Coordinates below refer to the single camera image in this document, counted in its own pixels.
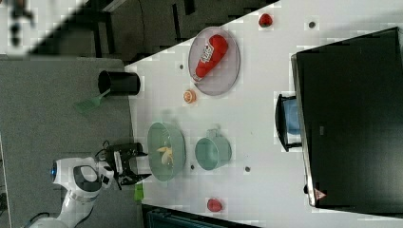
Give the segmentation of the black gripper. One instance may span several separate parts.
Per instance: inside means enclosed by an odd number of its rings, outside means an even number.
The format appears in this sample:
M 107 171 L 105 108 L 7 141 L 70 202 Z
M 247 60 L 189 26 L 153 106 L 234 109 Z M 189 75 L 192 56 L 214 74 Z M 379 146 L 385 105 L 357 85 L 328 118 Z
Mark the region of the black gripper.
M 139 142 L 114 144 L 106 148 L 106 162 L 114 172 L 114 179 L 119 185 L 132 185 L 145 180 L 149 174 L 135 174 L 130 160 L 145 157 L 143 146 Z

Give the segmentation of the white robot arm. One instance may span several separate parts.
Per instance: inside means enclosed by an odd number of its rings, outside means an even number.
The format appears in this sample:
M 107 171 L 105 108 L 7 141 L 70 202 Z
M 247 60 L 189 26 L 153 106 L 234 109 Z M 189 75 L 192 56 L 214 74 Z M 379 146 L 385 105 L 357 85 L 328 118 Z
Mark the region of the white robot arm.
M 130 166 L 131 159 L 145 156 L 139 142 L 108 145 L 102 152 L 102 157 L 98 152 L 94 157 L 55 161 L 50 171 L 52 182 L 67 190 L 61 212 L 56 218 L 39 213 L 22 228 L 76 228 L 91 215 L 101 190 L 113 181 L 122 189 L 149 177 L 135 174 Z

